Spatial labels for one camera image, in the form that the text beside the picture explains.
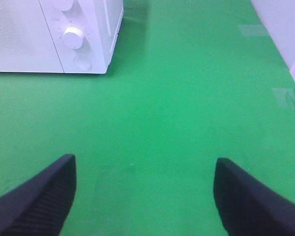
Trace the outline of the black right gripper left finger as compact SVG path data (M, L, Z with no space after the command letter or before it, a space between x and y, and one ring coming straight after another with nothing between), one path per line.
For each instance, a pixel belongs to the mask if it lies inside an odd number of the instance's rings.
M0 236L60 235L76 188L76 157L65 154L0 197Z

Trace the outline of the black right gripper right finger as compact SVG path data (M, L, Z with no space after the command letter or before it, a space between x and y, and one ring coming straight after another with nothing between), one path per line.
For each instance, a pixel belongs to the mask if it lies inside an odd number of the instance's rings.
M213 197L230 236L295 236L295 203L228 158L218 158Z

